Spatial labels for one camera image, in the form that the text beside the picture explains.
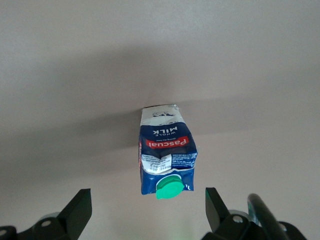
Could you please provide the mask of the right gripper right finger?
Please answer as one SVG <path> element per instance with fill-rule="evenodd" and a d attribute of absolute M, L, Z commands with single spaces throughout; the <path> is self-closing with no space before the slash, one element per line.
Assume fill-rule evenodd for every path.
<path fill-rule="evenodd" d="M 305 240 L 294 225 L 278 221 L 255 193 L 247 198 L 248 213 L 229 210 L 214 187 L 205 189 L 205 213 L 211 232 L 204 240 Z"/>

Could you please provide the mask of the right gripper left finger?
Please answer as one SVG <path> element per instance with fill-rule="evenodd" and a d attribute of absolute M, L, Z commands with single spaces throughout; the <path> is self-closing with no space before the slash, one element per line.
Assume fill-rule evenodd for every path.
<path fill-rule="evenodd" d="M 45 217 L 23 232 L 0 227 L 2 240 L 77 240 L 92 216 L 90 189 L 81 189 L 57 216 Z"/>

